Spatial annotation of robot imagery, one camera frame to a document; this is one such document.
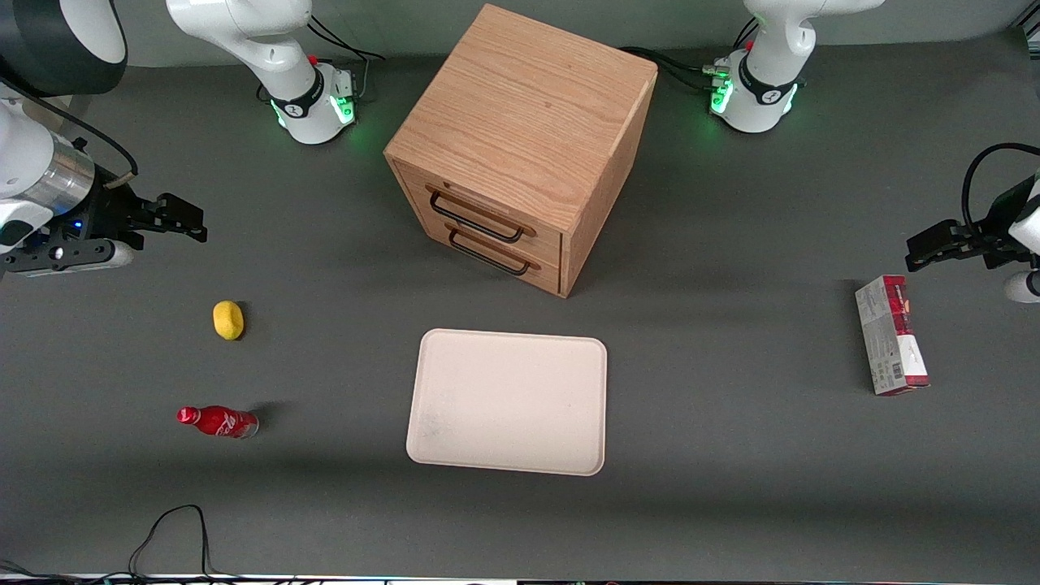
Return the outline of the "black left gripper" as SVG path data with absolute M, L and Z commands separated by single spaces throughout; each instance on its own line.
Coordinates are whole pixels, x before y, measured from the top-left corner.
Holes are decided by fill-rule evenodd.
M 906 240 L 906 268 L 910 273 L 937 262 L 969 259 L 977 249 L 986 259 L 986 268 L 995 269 L 1010 262 L 1026 262 L 1038 268 L 1038 244 L 1024 241 L 1025 234 L 1013 236 L 1012 226 L 1024 219 L 1026 212 L 1038 212 L 1037 179 L 1029 177 L 1013 188 L 996 196 L 987 214 L 972 219 L 972 181 L 963 185 L 963 219 L 967 225 L 954 219 L 944 219 Z

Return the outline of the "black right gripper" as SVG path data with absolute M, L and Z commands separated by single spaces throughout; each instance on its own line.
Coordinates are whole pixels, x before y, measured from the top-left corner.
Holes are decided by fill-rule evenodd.
M 145 238 L 137 230 L 182 234 L 197 243 L 208 240 L 201 208 L 172 193 L 161 193 L 151 202 L 127 184 L 105 188 L 104 184 L 114 178 L 111 171 L 94 171 L 88 196 L 67 214 L 45 223 L 37 243 L 107 238 L 141 247 Z

